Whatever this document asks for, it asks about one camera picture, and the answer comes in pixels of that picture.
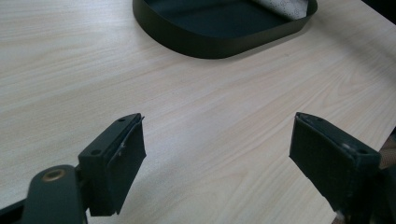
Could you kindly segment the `black key stand with tray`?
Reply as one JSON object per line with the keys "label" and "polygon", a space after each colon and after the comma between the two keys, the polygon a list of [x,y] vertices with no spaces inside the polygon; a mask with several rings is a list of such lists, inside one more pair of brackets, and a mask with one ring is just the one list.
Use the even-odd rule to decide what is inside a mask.
{"label": "black key stand with tray", "polygon": [[195,58],[221,59],[301,31],[318,10],[289,20],[252,0],[133,0],[135,19],[163,46]]}

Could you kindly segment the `beige key pouch with ring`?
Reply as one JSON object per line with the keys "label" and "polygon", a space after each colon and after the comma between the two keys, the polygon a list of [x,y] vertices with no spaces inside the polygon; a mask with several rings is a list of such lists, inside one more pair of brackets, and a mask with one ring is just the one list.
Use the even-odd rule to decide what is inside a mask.
{"label": "beige key pouch with ring", "polygon": [[308,0],[252,0],[265,9],[289,20],[299,20],[307,15]]}

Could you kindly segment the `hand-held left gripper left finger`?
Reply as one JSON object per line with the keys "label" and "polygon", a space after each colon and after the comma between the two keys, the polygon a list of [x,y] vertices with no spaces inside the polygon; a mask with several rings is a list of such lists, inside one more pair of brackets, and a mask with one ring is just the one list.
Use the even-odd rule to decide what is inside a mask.
{"label": "hand-held left gripper left finger", "polygon": [[78,168],[88,184],[85,205],[93,217],[119,213],[146,157],[140,113],[115,120],[79,155]]}

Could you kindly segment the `tan fabric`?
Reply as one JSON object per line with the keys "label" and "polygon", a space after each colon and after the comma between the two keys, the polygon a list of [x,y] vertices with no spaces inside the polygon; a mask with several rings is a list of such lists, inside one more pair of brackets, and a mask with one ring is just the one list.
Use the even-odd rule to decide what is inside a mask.
{"label": "tan fabric", "polygon": [[389,137],[381,147],[379,153],[381,154],[380,169],[386,169],[392,165],[396,165],[396,139]]}

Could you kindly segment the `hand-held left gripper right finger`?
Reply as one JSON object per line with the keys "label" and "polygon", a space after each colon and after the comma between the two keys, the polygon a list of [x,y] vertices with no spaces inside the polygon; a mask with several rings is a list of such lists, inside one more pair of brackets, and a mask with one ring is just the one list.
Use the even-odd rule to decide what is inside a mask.
{"label": "hand-held left gripper right finger", "polygon": [[329,121],[298,112],[290,158],[335,212],[368,224],[380,154]]}

